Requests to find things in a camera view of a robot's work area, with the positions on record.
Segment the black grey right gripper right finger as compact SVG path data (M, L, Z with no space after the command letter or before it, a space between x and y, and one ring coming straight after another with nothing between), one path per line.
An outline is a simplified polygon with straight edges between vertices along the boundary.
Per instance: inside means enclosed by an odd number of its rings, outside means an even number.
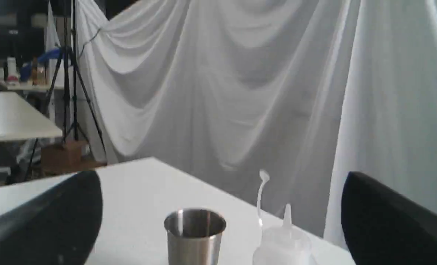
M437 214L365 173L348 173L341 226L357 265L437 265Z

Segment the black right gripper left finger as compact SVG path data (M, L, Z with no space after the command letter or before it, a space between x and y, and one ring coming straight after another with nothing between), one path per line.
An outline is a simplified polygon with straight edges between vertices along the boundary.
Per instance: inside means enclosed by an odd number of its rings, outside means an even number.
M0 215L0 265L84 265L102 216L98 174L76 173Z

